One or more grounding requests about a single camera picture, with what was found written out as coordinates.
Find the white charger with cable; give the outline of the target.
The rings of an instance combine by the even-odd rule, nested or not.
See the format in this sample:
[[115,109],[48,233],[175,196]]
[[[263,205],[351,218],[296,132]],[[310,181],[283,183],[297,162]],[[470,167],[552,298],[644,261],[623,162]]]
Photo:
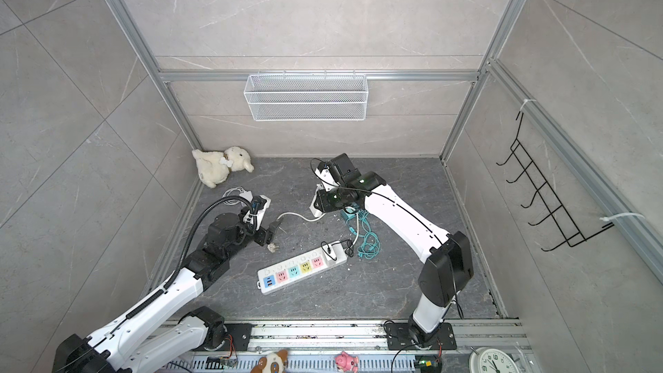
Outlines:
[[224,204],[231,207],[232,205],[246,205],[250,204],[253,200],[252,191],[244,189],[242,186],[229,188],[223,194]]
[[325,213],[321,209],[321,206],[319,205],[319,192],[322,191],[323,188],[320,186],[319,188],[316,189],[312,202],[310,204],[309,210],[311,214],[316,218],[319,219],[321,218]]

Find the white black-cabled plug adapter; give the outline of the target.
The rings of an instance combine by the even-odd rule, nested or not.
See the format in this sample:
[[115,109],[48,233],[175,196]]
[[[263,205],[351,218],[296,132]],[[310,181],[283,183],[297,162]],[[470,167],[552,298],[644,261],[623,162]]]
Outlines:
[[337,253],[334,250],[335,245],[339,245],[347,257],[354,257],[355,242],[350,238],[334,241],[331,243],[322,241],[320,243],[320,248],[329,259],[336,262],[338,260],[338,257]]

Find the white power strip colourful sockets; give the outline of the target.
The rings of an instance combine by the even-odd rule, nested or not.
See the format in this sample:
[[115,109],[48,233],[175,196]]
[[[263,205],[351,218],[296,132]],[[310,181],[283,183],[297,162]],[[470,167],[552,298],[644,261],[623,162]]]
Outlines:
[[289,285],[318,276],[329,269],[345,264],[348,257],[342,248],[335,245],[334,250],[338,257],[336,262],[329,259],[319,247],[260,269],[257,271],[257,288],[264,295],[269,295]]

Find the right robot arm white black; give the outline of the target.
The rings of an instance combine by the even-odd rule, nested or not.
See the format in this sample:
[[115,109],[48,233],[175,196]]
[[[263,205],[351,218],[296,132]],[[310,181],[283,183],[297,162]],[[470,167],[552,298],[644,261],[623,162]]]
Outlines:
[[469,238],[433,224],[407,204],[383,177],[361,173],[347,154],[313,160],[310,169],[319,180],[311,209],[318,214],[358,205],[395,232],[423,263],[418,285],[421,298],[409,316],[406,336],[419,348],[439,336],[452,303],[475,274]]

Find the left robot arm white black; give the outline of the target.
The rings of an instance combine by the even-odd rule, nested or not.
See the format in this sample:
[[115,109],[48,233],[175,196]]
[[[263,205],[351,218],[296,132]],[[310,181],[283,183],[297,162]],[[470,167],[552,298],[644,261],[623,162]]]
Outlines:
[[274,235],[262,227],[271,203],[229,195],[209,205],[194,221],[174,272],[164,283],[107,325],[82,338],[74,334],[57,348],[54,372],[155,372],[191,350],[222,348],[229,342],[224,317],[208,307],[185,314],[155,338],[150,335],[202,295],[250,243],[264,246]]

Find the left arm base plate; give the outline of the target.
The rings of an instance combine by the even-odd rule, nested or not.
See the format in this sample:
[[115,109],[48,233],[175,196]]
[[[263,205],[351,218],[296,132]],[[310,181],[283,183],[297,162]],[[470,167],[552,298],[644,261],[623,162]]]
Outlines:
[[249,348],[253,325],[250,323],[230,323],[225,324],[224,345],[221,352],[230,352],[230,338],[235,351],[247,352]]

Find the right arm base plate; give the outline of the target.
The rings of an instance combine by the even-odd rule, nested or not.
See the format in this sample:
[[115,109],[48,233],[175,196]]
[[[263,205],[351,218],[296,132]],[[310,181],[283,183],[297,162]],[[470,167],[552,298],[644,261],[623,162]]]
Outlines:
[[449,323],[440,323],[432,333],[425,333],[413,321],[385,321],[383,331],[387,336],[388,348],[392,351],[455,351],[458,348],[455,333]]

